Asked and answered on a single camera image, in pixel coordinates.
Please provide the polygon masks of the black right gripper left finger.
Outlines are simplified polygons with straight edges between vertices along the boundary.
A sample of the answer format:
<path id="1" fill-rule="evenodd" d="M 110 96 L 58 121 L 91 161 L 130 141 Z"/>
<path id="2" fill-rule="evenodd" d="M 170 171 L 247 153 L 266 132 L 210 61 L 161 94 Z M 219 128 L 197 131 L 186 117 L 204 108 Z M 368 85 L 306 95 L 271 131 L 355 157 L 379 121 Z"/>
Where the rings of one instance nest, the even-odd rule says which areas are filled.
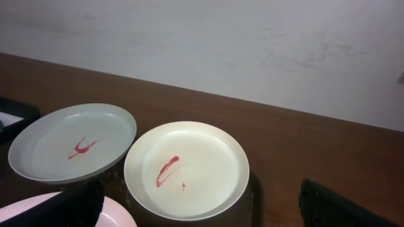
<path id="1" fill-rule="evenodd" d="M 104 185 L 93 179 L 1 222 L 1 227 L 94 227 L 104 206 Z"/>

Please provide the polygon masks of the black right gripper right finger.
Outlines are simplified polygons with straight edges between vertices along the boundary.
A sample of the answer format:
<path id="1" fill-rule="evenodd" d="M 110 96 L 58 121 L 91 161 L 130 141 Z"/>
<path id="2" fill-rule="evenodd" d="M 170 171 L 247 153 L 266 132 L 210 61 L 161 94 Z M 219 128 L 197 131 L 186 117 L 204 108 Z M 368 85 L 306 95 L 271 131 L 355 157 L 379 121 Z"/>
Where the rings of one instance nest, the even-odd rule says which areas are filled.
<path id="1" fill-rule="evenodd" d="M 309 179 L 300 186 L 299 208 L 305 227 L 398 227 Z"/>

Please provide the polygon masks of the pink plate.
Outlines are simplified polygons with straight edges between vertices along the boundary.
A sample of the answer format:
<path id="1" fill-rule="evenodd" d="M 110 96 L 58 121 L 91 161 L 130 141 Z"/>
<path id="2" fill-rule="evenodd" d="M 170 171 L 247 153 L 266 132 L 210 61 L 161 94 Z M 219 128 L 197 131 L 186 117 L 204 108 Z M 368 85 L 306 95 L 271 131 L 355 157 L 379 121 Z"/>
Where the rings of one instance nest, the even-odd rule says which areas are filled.
<path id="1" fill-rule="evenodd" d="M 60 192 L 37 195 L 2 207 L 1 222 L 17 216 L 18 214 L 33 208 L 34 206 L 56 196 L 57 194 L 60 194 Z M 130 215 L 122 205 L 109 197 L 104 197 L 102 213 L 100 214 L 95 226 L 137 227 L 137 224 L 132 215 Z"/>

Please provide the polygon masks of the grey-green plate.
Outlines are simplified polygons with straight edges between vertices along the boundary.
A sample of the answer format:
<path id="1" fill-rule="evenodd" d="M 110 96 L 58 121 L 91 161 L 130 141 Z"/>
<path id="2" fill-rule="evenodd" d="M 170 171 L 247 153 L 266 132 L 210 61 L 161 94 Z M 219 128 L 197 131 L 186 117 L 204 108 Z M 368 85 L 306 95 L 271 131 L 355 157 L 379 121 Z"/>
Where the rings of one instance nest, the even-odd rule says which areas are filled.
<path id="1" fill-rule="evenodd" d="M 137 132 L 125 109 L 104 103 L 63 108 L 36 120 L 12 142 L 8 162 L 20 176 L 41 183 L 84 180 L 114 166 Z"/>

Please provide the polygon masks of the cream white plate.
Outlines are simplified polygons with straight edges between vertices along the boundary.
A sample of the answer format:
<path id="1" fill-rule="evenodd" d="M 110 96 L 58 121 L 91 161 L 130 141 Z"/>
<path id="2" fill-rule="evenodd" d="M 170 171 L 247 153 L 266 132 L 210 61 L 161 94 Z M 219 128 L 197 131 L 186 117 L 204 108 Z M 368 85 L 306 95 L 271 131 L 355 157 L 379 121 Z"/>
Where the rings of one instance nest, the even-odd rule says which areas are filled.
<path id="1" fill-rule="evenodd" d="M 157 216 L 199 221 L 233 206 L 250 176 L 241 145 L 201 122 L 155 127 L 130 148 L 124 179 L 132 197 Z"/>

